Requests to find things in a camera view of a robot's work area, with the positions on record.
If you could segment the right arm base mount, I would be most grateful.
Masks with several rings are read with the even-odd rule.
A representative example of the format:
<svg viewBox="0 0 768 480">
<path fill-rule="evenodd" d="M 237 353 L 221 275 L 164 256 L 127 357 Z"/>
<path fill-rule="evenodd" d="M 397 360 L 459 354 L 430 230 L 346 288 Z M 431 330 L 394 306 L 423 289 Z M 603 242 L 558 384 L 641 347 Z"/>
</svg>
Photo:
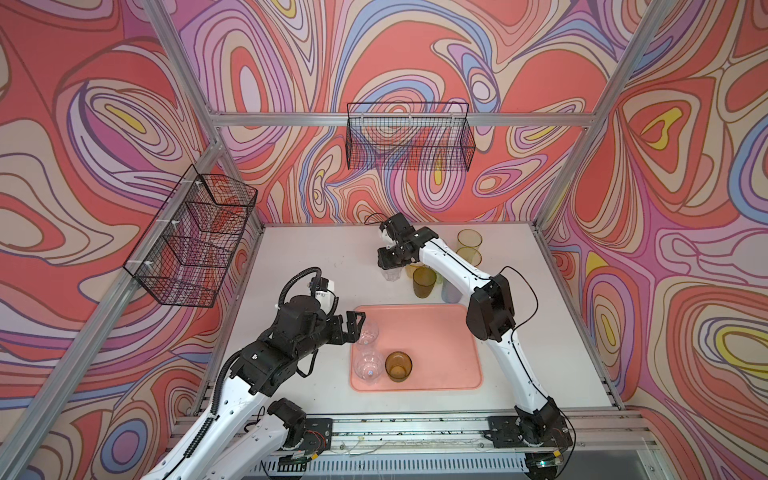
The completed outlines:
<svg viewBox="0 0 768 480">
<path fill-rule="evenodd" d="M 518 416 L 489 416 L 482 436 L 495 448 L 564 450 L 574 444 L 572 429 L 562 415 L 543 423 Z"/>
</svg>

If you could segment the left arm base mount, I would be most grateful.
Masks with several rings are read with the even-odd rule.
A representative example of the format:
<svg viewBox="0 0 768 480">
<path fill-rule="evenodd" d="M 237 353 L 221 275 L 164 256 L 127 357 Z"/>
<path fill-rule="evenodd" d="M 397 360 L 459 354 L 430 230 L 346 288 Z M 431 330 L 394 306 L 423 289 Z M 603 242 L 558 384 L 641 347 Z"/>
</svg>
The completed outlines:
<svg viewBox="0 0 768 480">
<path fill-rule="evenodd" d="M 291 424 L 275 415 L 268 415 L 247 422 L 243 430 L 248 435 L 258 434 L 261 440 L 283 436 L 279 451 L 303 451 L 305 455 L 311 455 L 331 447 L 333 420 L 329 417 L 310 417 Z"/>
</svg>

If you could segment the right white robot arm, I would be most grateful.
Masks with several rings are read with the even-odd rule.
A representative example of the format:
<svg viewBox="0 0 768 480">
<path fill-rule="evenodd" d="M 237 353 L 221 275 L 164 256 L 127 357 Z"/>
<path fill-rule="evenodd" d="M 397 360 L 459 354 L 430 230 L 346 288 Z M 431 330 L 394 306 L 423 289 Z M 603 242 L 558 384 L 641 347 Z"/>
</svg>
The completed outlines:
<svg viewBox="0 0 768 480">
<path fill-rule="evenodd" d="M 377 264 L 393 270 L 421 263 L 468 297 L 466 325 L 486 343 L 511 384 L 518 436 L 531 447 L 555 443 L 573 447 L 576 432 L 556 401 L 545 392 L 528 362 L 518 335 L 508 279 L 486 273 L 452 250 L 428 227 L 415 228 L 397 213 L 378 223 L 386 242 L 377 250 Z"/>
</svg>

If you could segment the pink plastic tray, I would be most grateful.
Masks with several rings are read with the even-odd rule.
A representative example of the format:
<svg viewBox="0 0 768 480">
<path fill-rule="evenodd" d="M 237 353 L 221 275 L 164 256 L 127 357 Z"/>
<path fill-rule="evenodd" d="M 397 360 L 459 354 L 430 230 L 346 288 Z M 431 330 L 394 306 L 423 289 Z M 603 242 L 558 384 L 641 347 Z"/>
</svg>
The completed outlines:
<svg viewBox="0 0 768 480">
<path fill-rule="evenodd" d="M 458 304 L 366 305 L 357 308 L 375 320 L 380 335 L 374 348 L 384 361 L 394 351 L 408 354 L 412 373 L 393 382 L 386 370 L 374 382 L 358 379 L 352 368 L 349 382 L 360 393 L 473 390 L 483 383 L 475 337 L 466 326 L 467 309 Z"/>
</svg>

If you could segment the brown glass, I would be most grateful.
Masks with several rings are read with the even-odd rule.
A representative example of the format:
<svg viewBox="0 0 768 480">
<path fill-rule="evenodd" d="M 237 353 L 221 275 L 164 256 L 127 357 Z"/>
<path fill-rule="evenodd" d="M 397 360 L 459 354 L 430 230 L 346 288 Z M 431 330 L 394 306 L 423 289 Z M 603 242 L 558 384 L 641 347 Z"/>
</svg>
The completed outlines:
<svg viewBox="0 0 768 480">
<path fill-rule="evenodd" d="M 394 351 L 385 359 L 385 370 L 387 376 L 393 382 L 403 382 L 409 378 L 412 373 L 413 362 L 411 357 L 402 351 Z"/>
</svg>

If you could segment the clear glass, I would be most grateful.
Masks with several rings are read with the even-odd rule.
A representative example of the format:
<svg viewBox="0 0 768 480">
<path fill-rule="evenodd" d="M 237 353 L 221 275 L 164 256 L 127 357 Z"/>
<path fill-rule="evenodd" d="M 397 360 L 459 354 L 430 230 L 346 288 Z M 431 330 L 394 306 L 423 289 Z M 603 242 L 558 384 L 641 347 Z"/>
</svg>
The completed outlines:
<svg viewBox="0 0 768 480">
<path fill-rule="evenodd" d="M 385 361 L 375 349 L 355 350 L 352 362 L 354 375 L 365 382 L 376 381 L 385 370 Z"/>
<path fill-rule="evenodd" d="M 360 335 L 355 343 L 358 349 L 374 348 L 380 335 L 378 323 L 372 319 L 366 319 L 360 328 Z"/>
<path fill-rule="evenodd" d="M 403 270 L 403 267 L 383 270 L 382 275 L 387 282 L 395 282 L 401 278 Z"/>
</svg>

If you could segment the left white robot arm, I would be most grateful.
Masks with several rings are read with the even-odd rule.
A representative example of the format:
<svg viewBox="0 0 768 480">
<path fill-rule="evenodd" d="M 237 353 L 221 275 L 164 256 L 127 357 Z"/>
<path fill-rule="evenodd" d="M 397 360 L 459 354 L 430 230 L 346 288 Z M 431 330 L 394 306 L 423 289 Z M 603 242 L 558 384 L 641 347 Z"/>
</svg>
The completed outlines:
<svg viewBox="0 0 768 480">
<path fill-rule="evenodd" d="M 305 412 L 273 396 L 320 347 L 358 341 L 365 313 L 339 315 L 337 303 L 331 292 L 279 301 L 273 323 L 225 361 L 208 407 L 147 478 L 240 479 L 282 447 L 300 444 Z"/>
</svg>

